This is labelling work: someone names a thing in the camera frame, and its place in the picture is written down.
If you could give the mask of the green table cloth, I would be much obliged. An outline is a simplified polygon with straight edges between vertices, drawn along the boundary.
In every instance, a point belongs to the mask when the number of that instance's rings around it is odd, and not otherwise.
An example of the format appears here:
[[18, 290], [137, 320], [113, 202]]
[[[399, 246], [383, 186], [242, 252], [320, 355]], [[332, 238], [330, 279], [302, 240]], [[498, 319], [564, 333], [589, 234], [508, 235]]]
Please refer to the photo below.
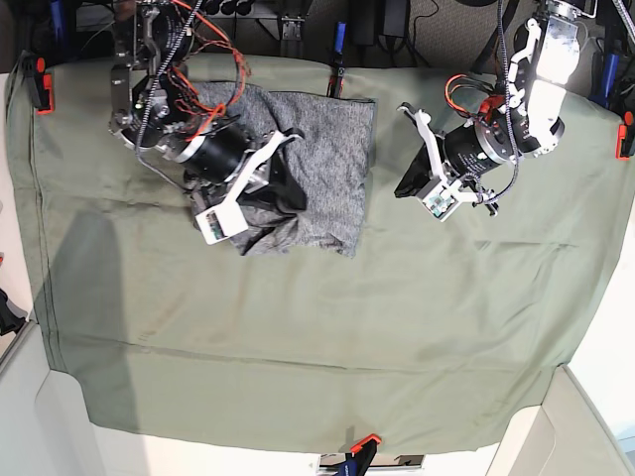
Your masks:
[[475, 449], [538, 404], [581, 343], [618, 263], [634, 167], [619, 118], [569, 94], [565, 133], [526, 160], [496, 216], [434, 220], [393, 191], [437, 129], [443, 71], [353, 68], [371, 99], [373, 165], [354, 257], [242, 257], [208, 246], [184, 198], [108, 130], [109, 60], [54, 70], [40, 116], [9, 79], [7, 159], [50, 366], [106, 428], [329, 453], [377, 433], [394, 453]]

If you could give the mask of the orange black clamp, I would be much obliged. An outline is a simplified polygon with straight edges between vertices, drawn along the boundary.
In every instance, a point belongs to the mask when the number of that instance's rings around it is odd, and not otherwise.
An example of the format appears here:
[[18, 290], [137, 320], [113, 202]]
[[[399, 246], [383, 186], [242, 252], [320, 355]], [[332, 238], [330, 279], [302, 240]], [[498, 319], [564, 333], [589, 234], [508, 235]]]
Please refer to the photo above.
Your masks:
[[629, 161], [634, 156], [634, 114], [626, 111], [622, 123], [618, 126], [615, 147], [615, 158]]
[[345, 67], [343, 65], [343, 49], [346, 33], [346, 23], [337, 22], [334, 28], [332, 50], [330, 56], [331, 75], [326, 95], [330, 98], [341, 96]]
[[364, 476], [377, 454], [382, 438], [371, 433], [357, 441], [345, 454], [344, 461], [337, 466], [336, 476]]
[[45, 60], [28, 53], [24, 55], [21, 66], [36, 113], [38, 115], [52, 113], [55, 110], [53, 76], [47, 72]]

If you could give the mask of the black power adapter right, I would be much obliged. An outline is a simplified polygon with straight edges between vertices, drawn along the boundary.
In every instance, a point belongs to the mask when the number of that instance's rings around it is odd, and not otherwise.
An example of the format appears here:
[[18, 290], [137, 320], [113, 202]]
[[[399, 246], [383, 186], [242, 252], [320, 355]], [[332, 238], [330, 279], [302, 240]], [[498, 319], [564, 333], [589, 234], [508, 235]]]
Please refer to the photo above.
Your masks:
[[410, 21], [409, 0], [383, 0], [380, 8], [379, 33], [385, 37], [405, 38]]

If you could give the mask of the metal table bracket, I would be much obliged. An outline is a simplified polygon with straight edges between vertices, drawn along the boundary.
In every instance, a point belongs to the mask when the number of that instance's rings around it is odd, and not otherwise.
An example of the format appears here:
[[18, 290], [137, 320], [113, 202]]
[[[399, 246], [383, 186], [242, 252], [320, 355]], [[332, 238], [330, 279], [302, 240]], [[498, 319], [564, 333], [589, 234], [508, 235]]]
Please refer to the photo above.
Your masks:
[[301, 59], [304, 55], [302, 17], [284, 16], [279, 19], [280, 55], [284, 58]]

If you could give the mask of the orange black clamp right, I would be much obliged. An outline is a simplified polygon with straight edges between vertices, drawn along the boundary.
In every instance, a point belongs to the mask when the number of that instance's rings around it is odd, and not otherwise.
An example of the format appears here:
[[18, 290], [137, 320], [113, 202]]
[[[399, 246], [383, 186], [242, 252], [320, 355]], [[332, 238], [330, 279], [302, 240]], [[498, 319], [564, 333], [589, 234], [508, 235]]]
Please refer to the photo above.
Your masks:
[[634, 114], [626, 111], [622, 123], [618, 126], [615, 147], [615, 158], [629, 161], [634, 156]]

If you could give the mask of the orange black clamp left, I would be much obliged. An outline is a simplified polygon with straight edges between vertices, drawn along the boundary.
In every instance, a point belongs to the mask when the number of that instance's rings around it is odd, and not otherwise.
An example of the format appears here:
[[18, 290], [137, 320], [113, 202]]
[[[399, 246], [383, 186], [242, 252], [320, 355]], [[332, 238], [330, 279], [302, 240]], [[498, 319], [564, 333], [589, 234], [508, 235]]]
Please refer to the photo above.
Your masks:
[[28, 53], [24, 55], [21, 66], [36, 113], [38, 115], [52, 113], [55, 110], [53, 76], [47, 72], [45, 60]]

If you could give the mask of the black power adapter left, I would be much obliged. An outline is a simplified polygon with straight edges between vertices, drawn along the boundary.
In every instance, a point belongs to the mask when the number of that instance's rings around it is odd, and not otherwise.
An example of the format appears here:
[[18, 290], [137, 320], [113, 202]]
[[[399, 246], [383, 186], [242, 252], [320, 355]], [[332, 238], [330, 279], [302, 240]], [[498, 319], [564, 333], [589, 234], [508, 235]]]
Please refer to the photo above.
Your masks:
[[376, 35], [376, 0], [350, 0], [349, 25], [350, 38], [354, 45], [371, 47]]

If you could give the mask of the grey heathered T-shirt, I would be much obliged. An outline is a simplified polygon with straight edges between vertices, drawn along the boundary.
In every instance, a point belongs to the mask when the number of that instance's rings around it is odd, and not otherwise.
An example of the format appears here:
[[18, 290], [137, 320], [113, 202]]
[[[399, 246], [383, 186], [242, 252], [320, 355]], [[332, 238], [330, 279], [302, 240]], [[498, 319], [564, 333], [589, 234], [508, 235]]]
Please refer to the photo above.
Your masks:
[[231, 238], [243, 256], [318, 247], [352, 258], [365, 217], [376, 104], [249, 85], [227, 110], [253, 139], [297, 128], [304, 137], [282, 151], [307, 197], [304, 211], [284, 213], [245, 205], [247, 231]]

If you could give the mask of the orange black clamp bottom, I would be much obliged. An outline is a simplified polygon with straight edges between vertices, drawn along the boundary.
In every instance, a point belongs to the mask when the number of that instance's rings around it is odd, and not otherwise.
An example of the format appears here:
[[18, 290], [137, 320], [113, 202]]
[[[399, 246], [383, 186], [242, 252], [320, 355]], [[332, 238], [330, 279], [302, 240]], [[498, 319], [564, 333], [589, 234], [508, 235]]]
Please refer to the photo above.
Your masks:
[[382, 438], [371, 433], [357, 441], [345, 454], [344, 461], [337, 466], [336, 476], [364, 476], [377, 454]]

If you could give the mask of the black power adapter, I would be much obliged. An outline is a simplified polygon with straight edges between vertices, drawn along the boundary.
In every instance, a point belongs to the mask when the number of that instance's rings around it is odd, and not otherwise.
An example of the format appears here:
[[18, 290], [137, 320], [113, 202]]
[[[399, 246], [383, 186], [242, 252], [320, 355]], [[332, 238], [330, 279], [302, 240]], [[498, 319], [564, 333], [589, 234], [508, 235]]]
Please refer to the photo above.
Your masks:
[[349, 25], [350, 38], [354, 45], [371, 47], [376, 35], [376, 0], [350, 0]]
[[410, 21], [409, 0], [383, 0], [380, 8], [379, 33], [385, 37], [405, 38]]

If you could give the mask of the orange black clamp top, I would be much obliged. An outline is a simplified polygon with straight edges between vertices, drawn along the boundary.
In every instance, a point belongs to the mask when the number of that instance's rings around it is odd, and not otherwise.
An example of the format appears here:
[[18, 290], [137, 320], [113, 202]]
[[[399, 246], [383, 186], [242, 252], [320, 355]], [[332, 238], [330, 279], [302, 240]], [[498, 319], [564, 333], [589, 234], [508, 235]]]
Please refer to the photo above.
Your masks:
[[346, 33], [346, 23], [337, 22], [334, 28], [332, 50], [330, 56], [331, 75], [326, 95], [330, 98], [341, 96], [345, 67], [343, 65], [343, 49]]

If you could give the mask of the black object left edge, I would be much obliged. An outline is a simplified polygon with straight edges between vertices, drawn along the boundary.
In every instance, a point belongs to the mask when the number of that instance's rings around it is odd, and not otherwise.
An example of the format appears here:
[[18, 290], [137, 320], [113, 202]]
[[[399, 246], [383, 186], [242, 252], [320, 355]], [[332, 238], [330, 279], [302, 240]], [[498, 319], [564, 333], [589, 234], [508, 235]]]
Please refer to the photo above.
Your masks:
[[19, 333], [26, 324], [25, 317], [19, 317], [9, 307], [9, 298], [7, 294], [0, 290], [0, 335], [5, 336], [11, 332]]

